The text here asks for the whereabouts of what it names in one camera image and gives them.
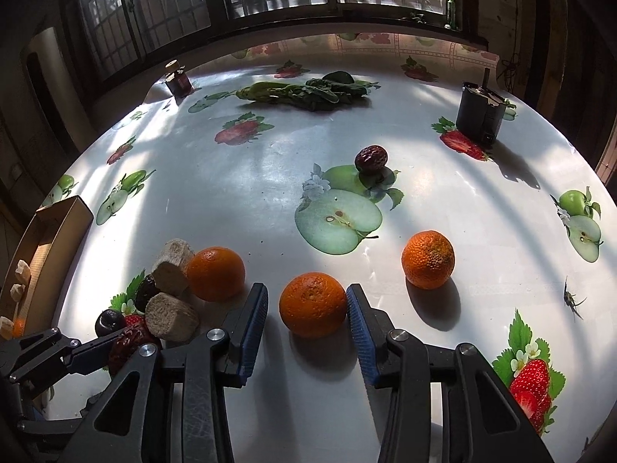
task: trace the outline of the red sauce jar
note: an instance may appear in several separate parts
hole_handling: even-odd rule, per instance
[[[186,97],[192,92],[192,84],[184,72],[184,66],[180,66],[177,60],[170,62],[165,69],[165,83],[175,97]]]

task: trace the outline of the metal screw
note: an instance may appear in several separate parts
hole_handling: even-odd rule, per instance
[[[210,341],[220,341],[224,338],[225,331],[222,329],[210,329],[207,336]]]
[[[409,339],[409,333],[403,329],[394,329],[390,331],[390,337],[394,341],[406,341]]]
[[[154,355],[156,353],[156,345],[153,343],[146,343],[145,345],[140,346],[140,355],[142,357],[149,357],[150,355]]]
[[[471,343],[463,343],[459,348],[463,355],[475,355],[477,353],[477,348]]]

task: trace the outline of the window frame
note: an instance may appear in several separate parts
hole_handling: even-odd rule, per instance
[[[445,14],[416,10],[411,7],[374,3],[341,3],[339,0],[326,0],[326,3],[323,4],[279,8],[242,17],[234,17],[231,15],[231,0],[204,0],[211,21],[210,26],[180,37],[152,52],[146,52],[139,35],[140,28],[137,25],[137,20],[132,10],[133,2],[132,0],[121,1],[138,58],[108,78],[100,80],[96,74],[98,69],[90,52],[84,30],[72,29],[69,24],[69,13],[74,13],[76,9],[74,5],[75,0],[61,0],[61,18],[67,38],[67,48],[73,60],[76,76],[81,83],[80,87],[84,92],[84,101],[86,102],[96,100],[136,74],[161,64],[169,58],[192,49],[207,46],[221,39],[254,30],[274,29],[298,24],[388,24],[403,29],[417,30],[419,34],[426,34],[427,32],[430,35],[439,34],[451,41],[474,43],[486,47],[486,41],[476,36],[472,30],[460,29],[460,22],[459,30],[445,29],[443,27],[446,19]],[[426,23],[422,24],[412,21],[413,13],[423,14]],[[86,47],[90,61],[84,59],[83,56],[86,54],[81,54],[82,57],[78,58],[77,49],[82,49],[83,47]]]

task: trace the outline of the table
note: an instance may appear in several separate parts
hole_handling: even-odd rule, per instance
[[[498,59],[408,35],[319,35],[204,64],[189,72],[197,90],[179,103],[164,86],[153,86],[143,105],[67,171],[75,181],[71,193],[95,214],[125,174],[144,172],[134,177],[138,193],[114,216],[98,215],[104,222],[87,233],[67,277],[59,327],[93,339],[100,311],[150,269],[169,239],[186,239],[194,250],[224,245],[243,258],[248,286],[260,281],[270,293],[253,377],[242,390],[226,392],[239,463],[376,461],[388,392],[367,395],[347,326],[310,342],[290,335],[278,315],[283,287],[309,271],[329,273],[343,287],[361,283],[373,307],[425,343],[474,343],[506,382],[530,360],[545,360],[554,423],[542,439],[555,461],[576,461],[617,397],[617,209],[576,149],[511,95],[516,118],[502,123],[491,155],[458,137],[449,121],[456,120],[461,82],[480,82],[485,66],[494,78]],[[254,81],[303,83],[339,69],[379,88],[370,89],[364,104],[315,113],[233,95]],[[399,172],[371,190],[375,204],[365,199],[350,212],[371,221],[366,217],[378,208],[378,238],[323,247],[311,226],[300,233],[294,217],[303,183],[312,179],[319,187],[326,179],[354,194],[353,170],[339,166],[353,165],[371,144],[383,146],[388,167]],[[580,214],[560,217],[551,196],[585,193],[587,186],[589,204],[601,205],[601,217],[587,213],[604,243],[599,249],[587,243],[579,255],[563,221],[575,237],[577,227],[590,223]],[[59,199],[55,190],[52,201]],[[422,230],[446,235],[456,254],[451,280],[428,295],[405,284],[400,264],[407,239]],[[566,279],[575,301],[584,300],[577,307],[582,318],[564,303]],[[202,327],[220,324],[234,304],[200,303]],[[63,379],[46,416],[78,416],[108,382],[104,371]],[[433,393],[437,435],[439,389]]]

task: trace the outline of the cable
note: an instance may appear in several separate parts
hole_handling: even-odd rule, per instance
[[[516,39],[518,37],[518,0],[516,0],[516,10],[514,10],[514,46],[512,47],[512,55],[510,60],[502,59],[501,63],[504,66],[504,70],[498,74],[499,77],[504,77],[505,89],[510,92],[514,91],[514,81],[516,80],[516,70],[520,66],[519,55],[516,51]]]

